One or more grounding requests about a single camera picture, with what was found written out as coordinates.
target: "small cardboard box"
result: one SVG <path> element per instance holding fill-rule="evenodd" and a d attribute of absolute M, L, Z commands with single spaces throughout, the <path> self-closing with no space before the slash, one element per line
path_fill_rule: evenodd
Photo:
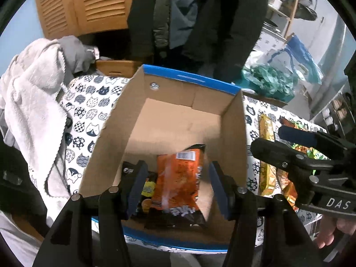
<path fill-rule="evenodd" d="M 156 171 L 157 155 L 176 153 L 196 143 L 206 144 L 209 160 L 218 160 L 226 175 L 238 185 L 246 185 L 246 129 L 240 89 L 181 71 L 140 67 L 101 130 L 83 174 L 80 193 L 97 195 L 112 186 L 114 180 L 117 185 L 124 160 L 135 164 L 145 160 L 148 169 Z M 134 220 L 122 223 L 167 240 L 226 245 L 234 222 L 222 217 L 213 196 L 205 169 L 197 204 L 207 228 L 146 230 Z"/>

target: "snack bag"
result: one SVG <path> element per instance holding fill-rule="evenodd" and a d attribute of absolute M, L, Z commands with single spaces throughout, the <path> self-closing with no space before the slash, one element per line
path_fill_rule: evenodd
<path fill-rule="evenodd" d="M 146 228 L 205 224 L 196 204 L 204 150 L 204 144 L 195 144 L 182 152 L 157 157 L 158 179 Z"/>
<path fill-rule="evenodd" d="M 284 189 L 284 197 L 287 199 L 289 204 L 293 207 L 293 210 L 298 210 L 298 207 L 295 206 L 295 201 L 298 197 L 297 191 L 293 182 L 289 182 L 288 186 Z"/>
<path fill-rule="evenodd" d="M 265 140 L 275 141 L 273 122 L 264 114 L 262 114 L 259 119 L 259 136 Z M 272 195 L 275 190 L 275 182 L 275 166 L 261 162 L 261 172 L 259 173 L 259 190 L 261 196 Z"/>
<path fill-rule="evenodd" d="M 132 173 L 134 166 L 135 165 L 132 163 L 123 162 L 121 175 L 126 176 L 127 174 Z M 148 171 L 148 177 L 146 178 L 146 182 L 141 193 L 140 202 L 137 205 L 136 212 L 132 215 L 133 218 L 144 218 L 147 216 L 152 203 L 151 197 L 154 194 L 157 176 L 157 173 Z"/>
<path fill-rule="evenodd" d="M 283 191 L 287 185 L 290 183 L 290 180 L 288 179 L 288 173 L 284 170 L 277 170 L 277 178 L 279 181 L 279 185 L 281 187 L 281 190 Z"/>

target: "white wall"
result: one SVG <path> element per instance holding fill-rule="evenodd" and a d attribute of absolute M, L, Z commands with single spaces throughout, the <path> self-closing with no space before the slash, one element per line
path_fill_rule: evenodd
<path fill-rule="evenodd" d="M 19 54 L 31 42 L 42 37 L 44 36 L 36 2 L 26 0 L 0 36 L 0 76 L 6 71 L 16 54 Z"/>
<path fill-rule="evenodd" d="M 315 0 L 313 0 L 313 5 L 310 8 L 314 9 L 314 5 Z M 338 13 L 327 0 L 318 0 L 315 11 L 318 15 L 315 21 L 293 19 L 291 29 L 288 33 L 295 33 L 305 47 L 307 47 L 314 61 L 319 63 L 330 44 Z M 287 19 L 279 17 L 275 13 L 272 21 L 283 31 Z"/>

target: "finger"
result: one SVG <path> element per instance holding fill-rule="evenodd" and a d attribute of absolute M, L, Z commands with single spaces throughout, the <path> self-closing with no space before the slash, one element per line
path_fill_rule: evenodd
<path fill-rule="evenodd" d="M 346 219 L 338 219 L 336 226 L 341 232 L 349 235 L 352 235 L 356 230 L 356 222 Z"/>
<path fill-rule="evenodd" d="M 334 240 L 334 235 L 331 234 L 328 238 L 326 238 L 326 239 L 324 240 L 325 245 L 329 246 L 329 245 L 333 242 L 333 240 Z"/>
<path fill-rule="evenodd" d="M 320 231 L 314 242 L 318 248 L 323 248 L 325 245 L 331 244 L 334 239 L 332 233 L 336 229 L 335 221 L 327 216 L 323 216 L 320 221 Z"/>
<path fill-rule="evenodd" d="M 325 243 L 324 242 L 316 242 L 316 245 L 319 249 L 323 248 L 325 246 Z"/>
<path fill-rule="evenodd" d="M 323 236 L 323 237 L 316 237 L 316 239 L 314 240 L 315 244 L 317 245 L 317 247 L 323 248 L 325 245 L 330 245 L 334 240 L 334 235 L 330 234 L 329 236 Z"/>

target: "wooden cabinet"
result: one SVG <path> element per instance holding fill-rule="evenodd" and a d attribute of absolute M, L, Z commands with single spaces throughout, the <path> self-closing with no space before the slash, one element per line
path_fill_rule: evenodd
<path fill-rule="evenodd" d="M 126 29 L 132 0 L 36 0 L 48 39 Z"/>

